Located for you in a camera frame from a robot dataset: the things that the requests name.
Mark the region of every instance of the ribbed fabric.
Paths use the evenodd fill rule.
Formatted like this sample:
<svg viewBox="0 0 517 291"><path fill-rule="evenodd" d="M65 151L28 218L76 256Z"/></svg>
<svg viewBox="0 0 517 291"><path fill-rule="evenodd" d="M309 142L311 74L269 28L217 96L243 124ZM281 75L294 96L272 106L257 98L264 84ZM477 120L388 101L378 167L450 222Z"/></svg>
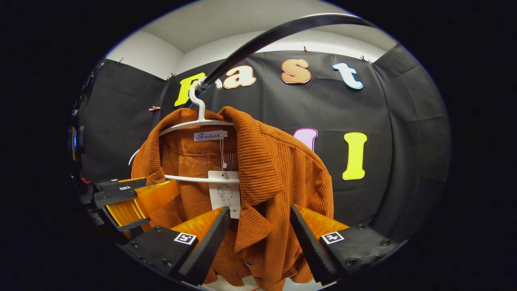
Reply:
<svg viewBox="0 0 517 291"><path fill-rule="evenodd" d="M132 177L147 177L148 184L165 181L165 174L207 177L208 170L196 164L201 158L220 164L219 141L194 142L193 134L224 128L228 131L225 152L237 152L240 219L232 220L205 283L215 281L216 274L235 286L243 286L241 278L251 275L267 291L282 290L285 278L310 282L313 277L289 214L291 204L297 204L333 218L331 177L322 161L293 136L232 107L224 107L219 114L206 111L205 117L233 122L235 128L185 128L162 136L160 143L160 131L197 119L197 110L176 110L149 134L133 162ZM169 227L178 223L178 217L187 220L211 210L208 184L179 182L179 188L181 201L167 208L178 214L156 215L147 227ZM184 211L175 210L178 205Z"/></svg>

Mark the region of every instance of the paper tag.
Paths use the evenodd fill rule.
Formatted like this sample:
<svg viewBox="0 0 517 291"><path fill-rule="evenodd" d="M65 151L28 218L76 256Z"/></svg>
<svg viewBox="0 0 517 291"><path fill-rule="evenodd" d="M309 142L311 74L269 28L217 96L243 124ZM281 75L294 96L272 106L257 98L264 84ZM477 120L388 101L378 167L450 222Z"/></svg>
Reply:
<svg viewBox="0 0 517 291"><path fill-rule="evenodd" d="M208 171L209 179L239 179L237 171ZM239 219L240 216L240 190L239 184L209 183L210 202L212 210L228 206L230 217Z"/></svg>
<svg viewBox="0 0 517 291"><path fill-rule="evenodd" d="M224 130L214 130L213 132L194 133L194 141L218 140L224 138Z"/></svg>

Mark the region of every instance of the black fabric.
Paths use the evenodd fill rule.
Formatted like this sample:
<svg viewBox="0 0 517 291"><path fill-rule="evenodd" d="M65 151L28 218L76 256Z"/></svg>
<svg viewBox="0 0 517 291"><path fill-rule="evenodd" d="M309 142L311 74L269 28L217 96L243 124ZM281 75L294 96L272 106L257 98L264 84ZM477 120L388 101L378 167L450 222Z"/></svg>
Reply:
<svg viewBox="0 0 517 291"><path fill-rule="evenodd" d="M443 100L431 77L402 46L374 63L393 132L389 186L372 227L403 241L415 233L442 194L451 137Z"/></svg>
<svg viewBox="0 0 517 291"><path fill-rule="evenodd" d="M289 59L304 59L309 63L310 81L305 84L282 81L281 65ZM208 74L220 62L175 76L161 104L161 118L174 110L182 79L201 72ZM361 90L349 88L339 71L333 69L340 62L357 71L356 80L363 83ZM238 65L251 66L256 82L230 90L211 86L200 97L206 109L219 112L224 106L232 106L289 134L299 128L316 129L314 152L332 176L334 217L350 225L373 219L388 184L392 141L386 101L372 66L349 56L303 51L255 53ZM342 175L347 166L348 144L343 137L350 132L367 136L363 161L366 175L360 180L345 181Z"/></svg>
<svg viewBox="0 0 517 291"><path fill-rule="evenodd" d="M79 108L85 128L81 177L89 181L127 179L131 155L153 128L165 81L123 63L105 60L97 73L87 106Z"/></svg>

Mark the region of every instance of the white wall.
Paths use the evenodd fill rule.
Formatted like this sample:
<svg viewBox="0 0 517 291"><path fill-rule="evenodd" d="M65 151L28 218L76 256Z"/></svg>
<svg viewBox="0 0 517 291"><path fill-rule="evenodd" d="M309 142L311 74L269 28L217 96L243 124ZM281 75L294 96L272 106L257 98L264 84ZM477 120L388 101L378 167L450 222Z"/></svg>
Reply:
<svg viewBox="0 0 517 291"><path fill-rule="evenodd" d="M112 49L106 59L120 61L159 78L166 79L175 72L183 53L163 39L137 31Z"/></svg>
<svg viewBox="0 0 517 291"><path fill-rule="evenodd" d="M262 32L264 31L230 36L191 50L181 57L174 73L179 74L206 63L225 59L236 49ZM355 57L357 59L364 56L366 60L370 60L371 62L375 62L375 60L386 53L385 50L379 47L355 38L315 30L302 31L297 34L290 35L258 50L257 52L285 50L303 51L304 46L308 51L313 52L335 53Z"/></svg>

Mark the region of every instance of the white ceiling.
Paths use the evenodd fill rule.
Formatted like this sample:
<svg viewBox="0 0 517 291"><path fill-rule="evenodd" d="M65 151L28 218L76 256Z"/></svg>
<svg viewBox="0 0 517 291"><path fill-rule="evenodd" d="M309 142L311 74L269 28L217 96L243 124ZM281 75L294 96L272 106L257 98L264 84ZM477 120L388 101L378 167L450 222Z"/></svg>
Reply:
<svg viewBox="0 0 517 291"><path fill-rule="evenodd" d="M316 13L349 12L317 0L200 0L164 15L142 30L186 53L218 39L267 30ZM330 25L315 30L353 37L385 51L396 44L384 32L361 25Z"/></svg>

